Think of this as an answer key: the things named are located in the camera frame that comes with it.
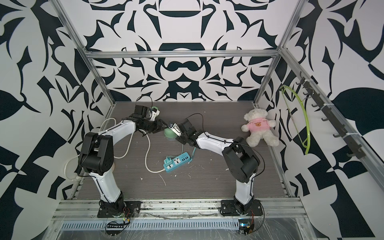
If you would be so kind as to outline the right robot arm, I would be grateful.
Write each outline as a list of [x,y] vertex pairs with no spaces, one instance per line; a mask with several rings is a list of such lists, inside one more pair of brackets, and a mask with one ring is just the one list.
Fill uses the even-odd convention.
[[253,179],[261,163],[245,139],[225,139],[204,130],[196,130],[187,119],[178,125],[170,124],[170,129],[177,134],[177,141],[183,145],[208,150],[225,159],[231,175],[236,180],[235,211],[245,214],[254,201]]

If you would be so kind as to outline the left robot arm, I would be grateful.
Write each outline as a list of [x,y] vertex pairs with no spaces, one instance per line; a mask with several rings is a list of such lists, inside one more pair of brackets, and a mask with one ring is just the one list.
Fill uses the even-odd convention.
[[123,192],[113,176],[114,145],[136,131],[142,130],[147,135],[164,130],[166,123],[158,118],[159,114],[157,107],[135,106],[134,113],[119,123],[84,137],[78,166],[94,180],[101,195],[101,209],[110,215],[121,215],[125,210]]

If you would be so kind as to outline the green cordless meat grinder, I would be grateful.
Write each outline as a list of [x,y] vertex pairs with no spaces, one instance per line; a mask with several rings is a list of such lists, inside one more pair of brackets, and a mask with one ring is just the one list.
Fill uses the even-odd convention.
[[173,130],[171,130],[169,128],[164,129],[164,135],[165,135],[166,139],[170,142],[175,141],[176,138],[178,137],[178,135]]

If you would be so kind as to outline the teal usb power adapter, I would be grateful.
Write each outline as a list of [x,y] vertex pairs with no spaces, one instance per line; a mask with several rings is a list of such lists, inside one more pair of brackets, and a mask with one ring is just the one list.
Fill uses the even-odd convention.
[[164,167],[167,168],[168,166],[173,164],[173,160],[170,156],[167,156],[164,160]]

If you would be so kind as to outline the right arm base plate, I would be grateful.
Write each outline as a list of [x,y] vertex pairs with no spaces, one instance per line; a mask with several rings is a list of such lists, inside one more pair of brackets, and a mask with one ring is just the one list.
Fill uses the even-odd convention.
[[246,205],[243,205],[236,199],[221,200],[220,214],[223,216],[262,216],[264,210],[259,200],[251,199]]

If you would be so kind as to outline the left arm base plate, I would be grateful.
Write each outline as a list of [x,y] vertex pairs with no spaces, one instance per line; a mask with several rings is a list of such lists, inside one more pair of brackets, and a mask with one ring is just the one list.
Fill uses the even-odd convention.
[[98,218],[129,218],[138,215],[141,211],[141,201],[124,201],[108,203],[99,201]]

